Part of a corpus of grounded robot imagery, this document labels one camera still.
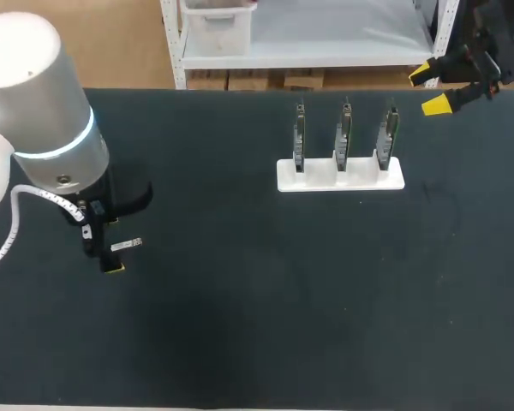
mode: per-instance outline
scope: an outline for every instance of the white cable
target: white cable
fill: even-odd
[[[8,253],[9,249],[14,243],[15,238],[17,237],[17,232],[19,231],[19,193],[38,195],[43,199],[57,204],[66,212],[68,212],[78,223],[84,219],[84,214],[82,211],[80,211],[76,205],[72,204],[70,201],[64,199],[63,197],[59,197],[58,195],[52,194],[49,191],[45,191],[41,188],[36,188],[33,186],[27,186],[24,184],[15,186],[11,190],[11,229],[9,230],[6,242],[2,245],[2,248],[0,248],[0,260],[3,259],[4,256]]]

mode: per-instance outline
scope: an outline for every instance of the white storage bin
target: white storage bin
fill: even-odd
[[[248,0],[181,0],[189,37],[204,57],[248,54],[251,15],[257,3]]]

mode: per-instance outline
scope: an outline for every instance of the white rack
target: white rack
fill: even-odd
[[[161,5],[176,88],[185,89],[186,69],[421,65],[445,54],[459,0],[439,0],[435,43],[421,1],[259,0],[251,51],[230,57],[199,56],[190,27],[185,24],[179,34],[176,0],[161,0]]]

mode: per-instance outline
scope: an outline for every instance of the black mat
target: black mat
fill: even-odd
[[[431,93],[351,93],[353,156],[392,95],[404,191],[281,194],[300,95],[89,90],[112,155],[151,167],[151,207],[114,229],[146,245],[102,275],[22,199],[0,403],[514,409],[514,92],[433,119]],[[343,97],[306,96],[308,157]]]

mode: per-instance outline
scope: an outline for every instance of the metal shelf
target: metal shelf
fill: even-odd
[[[433,54],[411,0],[261,0],[246,56],[202,57],[190,31],[185,69],[287,69],[422,64]]]

